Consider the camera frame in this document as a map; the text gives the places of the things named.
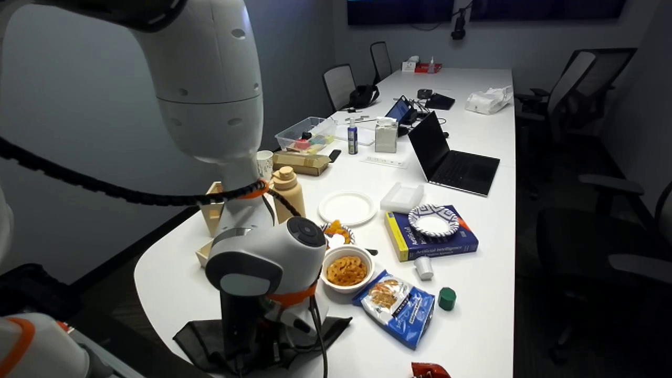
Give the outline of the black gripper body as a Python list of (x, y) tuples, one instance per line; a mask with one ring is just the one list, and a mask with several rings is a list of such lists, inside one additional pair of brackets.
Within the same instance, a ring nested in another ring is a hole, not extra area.
[(313, 321), (265, 295), (220, 293), (220, 326), (217, 360), (232, 376), (288, 366), (297, 355), (293, 336), (315, 336)]

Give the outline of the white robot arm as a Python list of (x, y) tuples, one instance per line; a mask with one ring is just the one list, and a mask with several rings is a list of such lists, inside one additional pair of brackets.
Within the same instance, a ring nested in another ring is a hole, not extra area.
[(10, 19), (25, 3), (48, 3), (127, 28), (151, 72), (172, 140), (222, 170), (217, 230), (206, 276), (220, 316), (190, 321), (177, 342), (190, 363), (227, 378), (322, 355), (331, 340), (315, 284), (328, 247), (321, 228), (293, 213), (267, 213), (274, 193), (255, 167), (263, 83), (244, 0), (2, 0)]

